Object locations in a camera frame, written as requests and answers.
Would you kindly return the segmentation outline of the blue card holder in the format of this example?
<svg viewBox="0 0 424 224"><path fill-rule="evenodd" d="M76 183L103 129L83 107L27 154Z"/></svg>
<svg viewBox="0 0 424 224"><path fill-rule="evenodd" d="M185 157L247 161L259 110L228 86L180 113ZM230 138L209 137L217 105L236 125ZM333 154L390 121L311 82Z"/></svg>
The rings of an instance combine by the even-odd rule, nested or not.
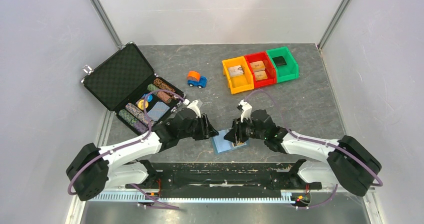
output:
<svg viewBox="0 0 424 224"><path fill-rule="evenodd" d="M215 154L222 154L222 153L229 152L235 149L233 148L233 143L224 139L224 136L228 131L229 129L220 130L218 136L215 136L210 139Z"/></svg>

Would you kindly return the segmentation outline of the gold VIP card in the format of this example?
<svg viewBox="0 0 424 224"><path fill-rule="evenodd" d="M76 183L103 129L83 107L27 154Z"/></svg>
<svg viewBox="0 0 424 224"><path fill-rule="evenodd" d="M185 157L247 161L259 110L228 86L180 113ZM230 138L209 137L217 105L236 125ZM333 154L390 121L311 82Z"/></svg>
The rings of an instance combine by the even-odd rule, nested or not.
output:
<svg viewBox="0 0 424 224"><path fill-rule="evenodd" d="M268 75L264 70L254 72L254 77L256 81L268 79Z"/></svg>

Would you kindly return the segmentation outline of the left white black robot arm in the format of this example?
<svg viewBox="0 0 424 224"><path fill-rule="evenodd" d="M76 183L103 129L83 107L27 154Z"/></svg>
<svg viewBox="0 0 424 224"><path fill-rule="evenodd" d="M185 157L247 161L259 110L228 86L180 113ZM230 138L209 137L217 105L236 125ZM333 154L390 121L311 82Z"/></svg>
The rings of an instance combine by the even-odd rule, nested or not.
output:
<svg viewBox="0 0 424 224"><path fill-rule="evenodd" d="M170 149L181 139L199 141L218 134L206 114L197 115L183 108L138 137L101 148L94 143L86 144L65 171L70 180L67 192L88 201L109 187L142 184L151 188L157 182L157 174L147 161L140 162L139 158Z"/></svg>

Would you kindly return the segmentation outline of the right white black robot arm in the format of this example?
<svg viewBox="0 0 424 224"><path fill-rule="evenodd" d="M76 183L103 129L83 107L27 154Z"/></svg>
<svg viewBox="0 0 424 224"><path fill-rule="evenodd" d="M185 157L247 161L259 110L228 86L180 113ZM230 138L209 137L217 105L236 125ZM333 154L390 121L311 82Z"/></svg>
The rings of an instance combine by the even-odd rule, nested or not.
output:
<svg viewBox="0 0 424 224"><path fill-rule="evenodd" d="M250 118L238 118L224 139L243 143L260 139L274 152L300 155L319 161L313 169L307 162L289 174L289 183L302 188L307 183L339 184L350 193L363 197L371 186L381 186L381 163L355 138L318 139L301 135L275 124L265 110L254 111Z"/></svg>

